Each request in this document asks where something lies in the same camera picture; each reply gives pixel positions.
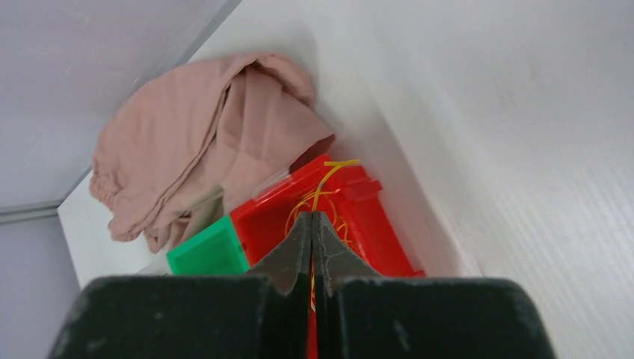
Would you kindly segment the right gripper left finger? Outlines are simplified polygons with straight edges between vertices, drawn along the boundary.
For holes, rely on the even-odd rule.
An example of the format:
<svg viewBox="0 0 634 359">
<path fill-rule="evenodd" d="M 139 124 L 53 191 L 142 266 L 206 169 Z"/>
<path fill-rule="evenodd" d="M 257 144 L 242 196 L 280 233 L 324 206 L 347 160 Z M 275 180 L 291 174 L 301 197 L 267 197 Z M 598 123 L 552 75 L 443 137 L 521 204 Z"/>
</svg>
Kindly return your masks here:
<svg viewBox="0 0 634 359">
<path fill-rule="evenodd" d="M 311 229 L 302 213 L 252 269 L 221 276 L 111 276 L 76 298 L 50 358 L 305 358 Z"/>
</svg>

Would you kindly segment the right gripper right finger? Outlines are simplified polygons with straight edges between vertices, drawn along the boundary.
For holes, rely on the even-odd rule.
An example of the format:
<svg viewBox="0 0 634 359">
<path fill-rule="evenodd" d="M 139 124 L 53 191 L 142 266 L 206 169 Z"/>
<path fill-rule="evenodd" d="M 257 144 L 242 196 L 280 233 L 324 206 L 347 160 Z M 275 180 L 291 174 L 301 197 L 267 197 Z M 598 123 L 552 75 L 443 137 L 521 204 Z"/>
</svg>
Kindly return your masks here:
<svg viewBox="0 0 634 359">
<path fill-rule="evenodd" d="M 320 358 L 554 358 L 531 298 L 502 278 L 387 277 L 312 222 Z"/>
</svg>

